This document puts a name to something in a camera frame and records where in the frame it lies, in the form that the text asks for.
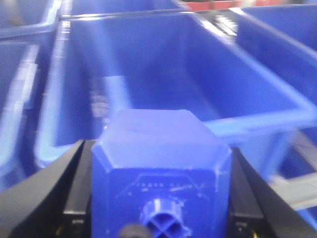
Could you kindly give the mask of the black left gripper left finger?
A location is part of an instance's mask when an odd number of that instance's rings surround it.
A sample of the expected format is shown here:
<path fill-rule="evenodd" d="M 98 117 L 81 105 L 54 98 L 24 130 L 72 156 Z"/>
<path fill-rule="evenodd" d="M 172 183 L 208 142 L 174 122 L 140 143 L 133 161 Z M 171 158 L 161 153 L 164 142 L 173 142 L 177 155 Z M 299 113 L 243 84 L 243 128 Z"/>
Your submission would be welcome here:
<path fill-rule="evenodd" d="M 91 148 L 91 140 L 79 140 L 46 168 L 1 192 L 0 236 L 89 238 Z"/>

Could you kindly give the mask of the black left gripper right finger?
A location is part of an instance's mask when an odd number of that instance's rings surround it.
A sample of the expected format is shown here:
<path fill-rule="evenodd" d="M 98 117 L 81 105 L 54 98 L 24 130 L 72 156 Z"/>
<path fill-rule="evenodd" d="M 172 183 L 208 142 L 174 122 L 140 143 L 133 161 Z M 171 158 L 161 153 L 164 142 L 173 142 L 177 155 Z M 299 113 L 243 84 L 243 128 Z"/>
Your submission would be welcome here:
<path fill-rule="evenodd" d="M 232 147 L 229 198 L 231 238 L 315 238 L 316 230 L 294 211 Z"/>

